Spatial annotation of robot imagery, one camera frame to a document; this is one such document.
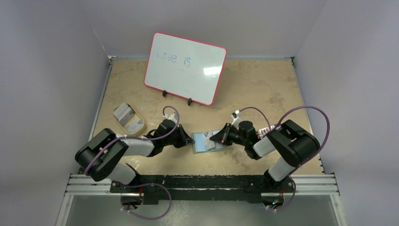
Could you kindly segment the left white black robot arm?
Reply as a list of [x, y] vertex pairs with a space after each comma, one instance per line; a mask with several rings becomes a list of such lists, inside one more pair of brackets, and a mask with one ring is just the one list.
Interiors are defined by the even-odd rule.
[[77, 151], [75, 161], [94, 181], [107, 178], [121, 182], [124, 189], [133, 193], [140, 188], [140, 174], [131, 166], [122, 164], [122, 157], [154, 157], [166, 146], [182, 148], [194, 143], [181, 124], [164, 119], [156, 129], [141, 137], [119, 135], [105, 128]]

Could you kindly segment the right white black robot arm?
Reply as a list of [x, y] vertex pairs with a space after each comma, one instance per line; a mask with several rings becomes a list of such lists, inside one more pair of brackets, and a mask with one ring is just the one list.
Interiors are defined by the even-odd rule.
[[320, 149], [316, 137], [292, 120], [285, 121], [278, 129], [269, 131], [264, 137], [258, 136], [250, 121], [241, 121], [237, 127], [227, 123], [209, 140], [226, 146], [241, 145], [254, 160], [277, 151], [280, 158], [264, 173], [265, 188], [271, 192], [281, 188], [283, 180], [313, 158]]

